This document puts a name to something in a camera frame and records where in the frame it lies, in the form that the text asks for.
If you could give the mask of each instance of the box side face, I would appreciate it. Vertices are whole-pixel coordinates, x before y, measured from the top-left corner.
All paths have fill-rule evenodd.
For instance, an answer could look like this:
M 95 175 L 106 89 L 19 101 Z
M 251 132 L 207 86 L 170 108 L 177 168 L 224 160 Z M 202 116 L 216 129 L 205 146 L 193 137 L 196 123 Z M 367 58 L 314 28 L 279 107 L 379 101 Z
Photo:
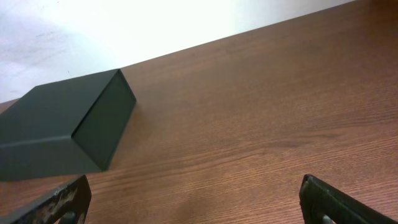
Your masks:
M 72 135 L 116 72 L 35 87 L 0 114 L 0 145 Z
M 135 104 L 119 71 L 72 136 L 101 169 L 108 168 Z
M 0 181 L 98 171 L 71 138 L 0 148 Z

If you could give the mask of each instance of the white wall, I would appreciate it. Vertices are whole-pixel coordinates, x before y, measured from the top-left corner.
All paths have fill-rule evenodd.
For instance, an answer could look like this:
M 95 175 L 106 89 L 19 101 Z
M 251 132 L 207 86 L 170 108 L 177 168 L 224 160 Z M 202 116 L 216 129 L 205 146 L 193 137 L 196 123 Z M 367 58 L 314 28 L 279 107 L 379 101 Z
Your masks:
M 0 102 L 352 0 L 0 0 Z

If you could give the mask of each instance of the rectangular block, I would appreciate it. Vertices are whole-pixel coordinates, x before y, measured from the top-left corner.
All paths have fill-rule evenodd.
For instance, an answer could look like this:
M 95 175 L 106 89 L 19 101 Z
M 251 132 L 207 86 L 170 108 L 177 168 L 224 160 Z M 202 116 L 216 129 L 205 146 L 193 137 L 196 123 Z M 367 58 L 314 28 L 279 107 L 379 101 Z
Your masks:
M 33 88 L 0 114 L 0 180 L 106 170 L 135 104 L 118 69 Z

